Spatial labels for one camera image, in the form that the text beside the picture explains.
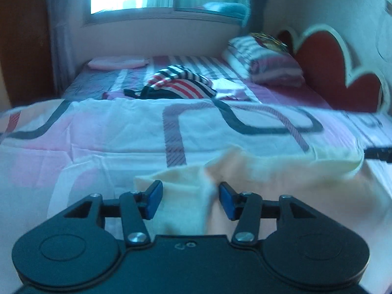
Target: wall socket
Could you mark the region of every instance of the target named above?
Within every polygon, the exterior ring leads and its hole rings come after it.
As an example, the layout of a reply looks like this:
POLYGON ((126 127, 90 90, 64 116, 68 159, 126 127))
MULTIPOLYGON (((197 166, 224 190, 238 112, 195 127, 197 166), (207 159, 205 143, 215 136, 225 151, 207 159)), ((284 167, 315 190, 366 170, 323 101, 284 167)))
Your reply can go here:
POLYGON ((385 11, 392 16, 392 2, 385 0, 385 11))

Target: red headboard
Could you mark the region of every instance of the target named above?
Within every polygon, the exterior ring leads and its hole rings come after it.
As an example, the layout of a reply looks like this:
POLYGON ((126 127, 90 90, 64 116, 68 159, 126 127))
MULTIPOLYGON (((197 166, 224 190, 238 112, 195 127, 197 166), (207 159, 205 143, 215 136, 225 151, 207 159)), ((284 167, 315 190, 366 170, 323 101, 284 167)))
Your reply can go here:
POLYGON ((278 38, 301 66, 307 85, 333 109, 389 111, 391 95, 382 74, 364 67, 352 69, 346 43, 330 26, 315 25, 300 38, 287 28, 278 38))

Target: window frame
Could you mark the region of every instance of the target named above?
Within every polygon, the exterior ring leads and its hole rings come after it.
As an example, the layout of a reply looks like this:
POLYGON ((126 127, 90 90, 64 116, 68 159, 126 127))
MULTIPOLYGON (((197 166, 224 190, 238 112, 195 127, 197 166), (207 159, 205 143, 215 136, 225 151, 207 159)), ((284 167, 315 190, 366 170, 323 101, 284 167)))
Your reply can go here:
POLYGON ((173 6, 168 8, 133 8, 94 14, 91 14, 91 0, 85 0, 84 4, 85 25, 141 19, 187 19, 220 22, 241 26, 244 21, 240 18, 233 17, 228 13, 218 13, 215 11, 191 8, 178 8, 176 7, 177 0, 173 0, 173 6))

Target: window sill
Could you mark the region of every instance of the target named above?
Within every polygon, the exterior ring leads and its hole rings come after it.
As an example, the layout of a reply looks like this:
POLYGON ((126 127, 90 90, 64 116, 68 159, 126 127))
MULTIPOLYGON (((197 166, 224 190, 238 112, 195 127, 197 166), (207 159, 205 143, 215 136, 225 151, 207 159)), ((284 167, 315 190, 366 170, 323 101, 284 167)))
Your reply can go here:
POLYGON ((197 21, 220 22, 233 25, 242 25, 243 20, 227 15, 216 14, 206 10, 183 11, 173 10, 172 8, 140 8, 128 10, 114 10, 87 14, 85 25, 95 25, 119 21, 132 21, 142 19, 186 19, 197 21))

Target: brown wooden panel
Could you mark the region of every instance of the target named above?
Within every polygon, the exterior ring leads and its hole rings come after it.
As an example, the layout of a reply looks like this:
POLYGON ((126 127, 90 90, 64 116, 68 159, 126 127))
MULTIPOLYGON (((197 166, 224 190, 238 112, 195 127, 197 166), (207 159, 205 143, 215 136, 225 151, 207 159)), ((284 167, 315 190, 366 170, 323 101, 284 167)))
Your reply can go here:
POLYGON ((46 0, 0 0, 0 62, 13 106, 54 96, 46 0))

